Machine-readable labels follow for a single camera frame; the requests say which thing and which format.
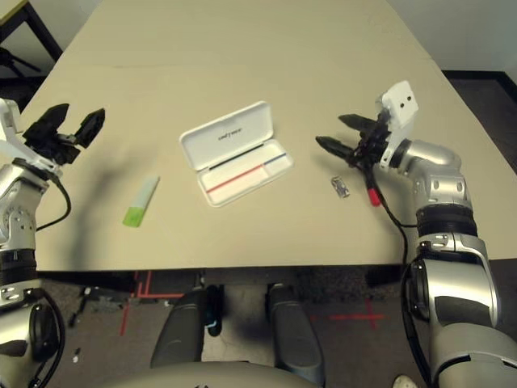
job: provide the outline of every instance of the black cable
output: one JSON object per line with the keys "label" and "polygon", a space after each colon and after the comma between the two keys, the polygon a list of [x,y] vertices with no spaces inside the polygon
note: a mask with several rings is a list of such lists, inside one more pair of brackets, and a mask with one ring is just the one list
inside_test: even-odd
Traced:
{"label": "black cable", "polygon": [[52,307],[52,310],[57,320],[57,329],[59,331],[59,348],[57,349],[56,356],[54,357],[54,361],[52,362],[52,365],[50,365],[50,369],[48,370],[47,374],[45,375],[43,380],[41,380],[41,383],[37,386],[38,388],[45,388],[50,379],[52,378],[53,374],[56,372],[57,366],[61,361],[63,352],[65,351],[65,321],[63,319],[63,315],[61,315],[59,307],[57,306],[53,298],[50,296],[50,294],[44,289],[41,289],[41,291],[50,307]]}
{"label": "black cable", "polygon": [[427,362],[427,359],[423,354],[422,347],[420,346],[417,329],[414,325],[413,317],[411,316],[411,312],[409,310],[409,305],[407,301],[406,283],[410,278],[410,269],[411,264],[406,266],[406,269],[402,274],[401,280],[402,322],[404,323],[404,332],[406,333],[407,341],[410,344],[411,353],[413,354],[414,361],[416,362],[418,370],[422,375],[422,379],[427,386],[431,386],[431,370],[429,368],[429,363]]}
{"label": "black cable", "polygon": [[66,201],[66,211],[65,211],[65,214],[63,214],[57,220],[54,220],[54,221],[49,222],[48,224],[44,224],[42,226],[38,226],[36,228],[36,232],[39,230],[48,228],[50,226],[56,225],[58,222],[61,222],[65,218],[67,218],[70,215],[70,213],[72,212],[72,201],[70,200],[70,196],[68,195],[68,192],[66,191],[65,187],[62,185],[59,178],[57,178],[55,175],[50,175],[49,178],[50,178],[50,180],[52,180],[54,182],[54,184],[57,186],[57,188],[59,188],[59,191],[61,192],[61,194],[63,194],[63,197],[65,198],[65,201]]}

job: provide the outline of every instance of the white wall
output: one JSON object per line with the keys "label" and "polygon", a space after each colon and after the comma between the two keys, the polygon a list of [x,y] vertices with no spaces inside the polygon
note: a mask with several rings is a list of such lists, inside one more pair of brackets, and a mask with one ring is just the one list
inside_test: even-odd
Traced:
{"label": "white wall", "polygon": [[[100,2],[101,0],[31,0],[32,6],[62,49],[70,44]],[[52,58],[25,23],[2,43],[2,47],[39,66],[45,74],[53,66]],[[26,75],[37,75],[23,66],[19,68]],[[10,70],[0,67],[0,78],[12,75]]]}
{"label": "white wall", "polygon": [[[504,70],[517,83],[517,0],[387,1],[442,69]],[[100,2],[31,0],[64,49]],[[27,26],[2,46],[45,72],[52,68],[52,59]],[[0,77],[9,75],[0,68]]]}
{"label": "white wall", "polygon": [[387,0],[444,70],[504,70],[517,82],[516,0]]}

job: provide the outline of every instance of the black line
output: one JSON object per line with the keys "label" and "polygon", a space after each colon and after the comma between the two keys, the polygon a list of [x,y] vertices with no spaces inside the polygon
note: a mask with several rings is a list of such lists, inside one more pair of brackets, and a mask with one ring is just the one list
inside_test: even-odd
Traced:
{"label": "black line", "polygon": [[215,166],[210,167],[209,170],[211,171],[211,170],[213,170],[215,168],[218,168],[219,166],[222,166],[223,164],[225,164],[227,162],[231,162],[232,160],[234,160],[236,158],[240,158],[242,155],[247,154],[248,152],[251,152],[251,151],[255,151],[256,149],[258,149],[258,148],[260,148],[262,146],[263,146],[263,144],[257,145],[256,147],[253,147],[251,150],[244,151],[244,152],[240,153],[239,155],[235,155],[235,156],[231,157],[230,159],[226,159],[225,161],[223,161],[221,163],[217,163]]}

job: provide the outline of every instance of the table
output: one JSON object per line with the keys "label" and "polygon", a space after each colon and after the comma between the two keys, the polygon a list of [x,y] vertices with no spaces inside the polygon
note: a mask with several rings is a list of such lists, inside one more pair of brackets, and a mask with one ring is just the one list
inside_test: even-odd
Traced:
{"label": "table", "polygon": [[24,22],[27,22],[53,60],[57,61],[63,50],[28,0],[2,0],[0,3],[0,43]]}
{"label": "table", "polygon": [[[408,79],[420,106],[412,138],[454,149],[492,259],[517,256],[517,178],[429,54],[384,0],[104,0],[23,113],[70,103],[63,133],[106,108],[104,129],[64,168],[74,210],[37,235],[40,270],[393,264],[402,244],[358,171],[317,135],[355,144],[344,113]],[[294,168],[219,209],[208,206],[179,135],[258,100]],[[162,180],[138,229],[122,225],[149,175]],[[330,178],[351,195],[340,199]],[[410,184],[379,174],[393,211],[413,221]],[[39,223],[64,211],[55,188]]]}

